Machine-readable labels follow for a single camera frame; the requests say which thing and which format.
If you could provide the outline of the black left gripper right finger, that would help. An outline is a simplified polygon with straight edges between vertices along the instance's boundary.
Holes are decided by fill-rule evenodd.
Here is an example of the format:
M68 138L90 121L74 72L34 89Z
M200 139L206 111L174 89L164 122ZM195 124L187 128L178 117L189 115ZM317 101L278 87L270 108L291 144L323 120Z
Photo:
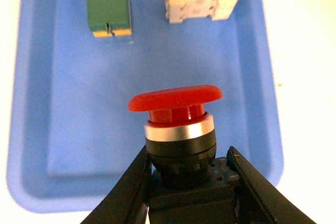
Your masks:
M229 168L240 176L234 193L238 223L314 223L233 146L227 159Z

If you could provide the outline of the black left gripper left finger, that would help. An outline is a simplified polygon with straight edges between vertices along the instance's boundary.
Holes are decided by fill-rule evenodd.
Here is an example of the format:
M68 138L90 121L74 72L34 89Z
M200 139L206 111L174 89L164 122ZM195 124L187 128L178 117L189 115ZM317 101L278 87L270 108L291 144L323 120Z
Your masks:
M117 184L82 223L146 223L151 161L143 147Z

